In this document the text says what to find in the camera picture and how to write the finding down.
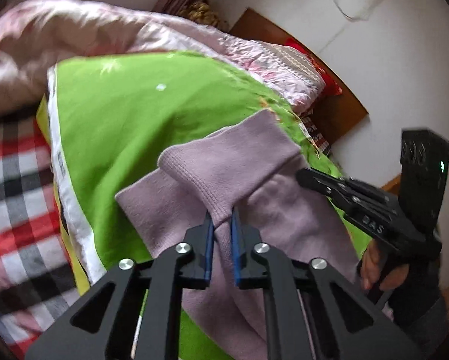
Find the right hand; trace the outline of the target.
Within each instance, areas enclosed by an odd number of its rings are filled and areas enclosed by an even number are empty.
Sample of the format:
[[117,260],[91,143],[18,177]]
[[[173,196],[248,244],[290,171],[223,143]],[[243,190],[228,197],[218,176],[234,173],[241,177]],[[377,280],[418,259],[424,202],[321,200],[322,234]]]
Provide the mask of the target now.
[[[387,261],[387,253],[376,240],[372,240],[361,259],[361,287],[368,291],[379,281],[381,270]],[[401,286],[407,279],[409,265],[405,264],[392,270],[381,282],[381,291],[390,291]]]

